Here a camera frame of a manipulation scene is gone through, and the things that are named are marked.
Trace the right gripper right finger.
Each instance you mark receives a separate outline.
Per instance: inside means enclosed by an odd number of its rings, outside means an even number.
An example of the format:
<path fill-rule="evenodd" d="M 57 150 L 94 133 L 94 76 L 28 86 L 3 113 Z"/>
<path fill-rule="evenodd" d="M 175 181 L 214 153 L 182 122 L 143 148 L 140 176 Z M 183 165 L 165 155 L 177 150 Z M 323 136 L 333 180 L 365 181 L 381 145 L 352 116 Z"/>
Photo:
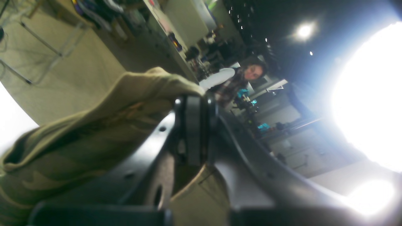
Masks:
<path fill-rule="evenodd" d="M 335 193 L 280 163 L 237 119 L 207 97 L 208 163 L 229 197 L 228 226 L 366 226 Z"/>

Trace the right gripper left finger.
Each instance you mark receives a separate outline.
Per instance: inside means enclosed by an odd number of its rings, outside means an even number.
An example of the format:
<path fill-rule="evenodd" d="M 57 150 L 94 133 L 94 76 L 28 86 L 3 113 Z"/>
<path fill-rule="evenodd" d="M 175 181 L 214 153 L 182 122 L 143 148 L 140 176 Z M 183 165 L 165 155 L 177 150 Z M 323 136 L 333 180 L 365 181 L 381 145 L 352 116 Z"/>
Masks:
<path fill-rule="evenodd" d="M 200 165 L 203 99 L 180 97 L 127 158 L 104 175 L 41 201 L 29 226 L 172 226 L 178 165 Z"/>

